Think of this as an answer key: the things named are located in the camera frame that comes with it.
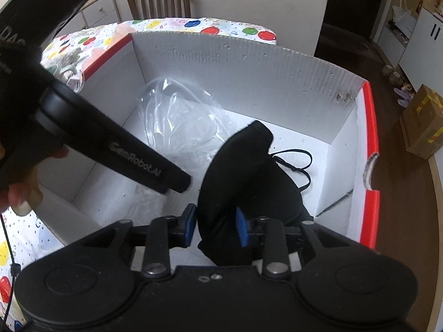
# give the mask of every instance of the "screw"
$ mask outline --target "screw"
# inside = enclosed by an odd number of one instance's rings
[[[213,280],[221,280],[222,278],[223,278],[223,276],[221,274],[218,274],[218,273],[213,273],[211,275],[211,279],[213,279]]]
[[[144,268],[147,274],[157,275],[166,271],[166,266],[159,262],[150,263]]]
[[[282,262],[271,262],[266,266],[266,269],[272,274],[282,274],[288,270],[289,266]]]
[[[197,278],[200,282],[206,283],[210,281],[210,278],[208,276],[199,276],[199,278]]]

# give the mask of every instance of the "black cloth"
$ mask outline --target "black cloth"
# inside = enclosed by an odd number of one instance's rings
[[[246,218],[268,216],[287,226],[312,220],[301,189],[278,166],[278,158],[269,155],[272,140],[271,131],[254,121],[226,141],[203,179],[197,206],[199,249],[219,266],[248,265],[260,257],[259,251],[241,247],[237,207]]]

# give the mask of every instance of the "white cabinet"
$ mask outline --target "white cabinet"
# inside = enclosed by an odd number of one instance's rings
[[[112,0],[97,0],[83,10],[83,15],[88,26],[92,27],[115,9]]]
[[[377,45],[382,49],[393,67],[397,67],[400,57],[405,52],[405,47],[386,26],[383,28]]]
[[[67,35],[71,32],[80,31],[86,28],[86,22],[83,18],[83,14],[80,12],[75,15],[64,28],[60,30],[60,32],[56,35],[56,37]]]
[[[115,0],[89,0],[56,37],[114,22],[121,22]]]
[[[443,95],[443,22],[422,9],[400,66],[417,91],[422,84]]]

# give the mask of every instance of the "balloon print tablecloth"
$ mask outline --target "balloon print tablecloth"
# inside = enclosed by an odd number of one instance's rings
[[[126,21],[120,24],[98,26],[61,36],[43,52],[42,64],[57,78],[78,92],[83,86],[83,71],[107,48],[128,33],[137,31],[184,31],[210,33],[276,44],[275,34],[263,26],[243,22],[203,17],[201,19],[150,19]],[[36,259],[48,255],[63,245],[38,219],[34,212],[18,217],[9,209],[4,214],[7,233],[16,263],[22,268]],[[11,292],[11,257],[3,230],[0,228],[0,315],[4,316]],[[25,319],[13,298],[7,325],[12,331],[19,329]]]
[[[84,83],[85,71],[107,48],[128,33],[137,31],[180,31],[240,37],[276,45],[277,38],[268,28],[245,22],[202,17],[201,19],[149,19],[98,26],[61,36],[47,46],[42,64],[75,92]]]
[[[63,247],[34,212],[25,217],[19,217],[9,208],[3,213],[3,219],[15,262],[20,264],[22,269]],[[3,228],[0,227],[0,314],[2,318],[11,293],[11,263]],[[11,331],[17,331],[24,322],[25,319],[14,297],[6,323]]]

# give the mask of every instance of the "finger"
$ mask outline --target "finger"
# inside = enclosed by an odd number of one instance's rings
[[[9,186],[8,193],[11,209],[18,216],[26,216],[43,201],[43,194],[38,188],[37,167],[18,184]]]
[[[30,186],[24,182],[18,182],[9,186],[7,198],[12,208],[17,208],[29,199]]]
[[[53,158],[65,158],[69,154],[69,149],[66,145],[52,154]]]
[[[9,200],[7,199],[7,191],[0,191],[0,213],[5,212],[9,207]]]

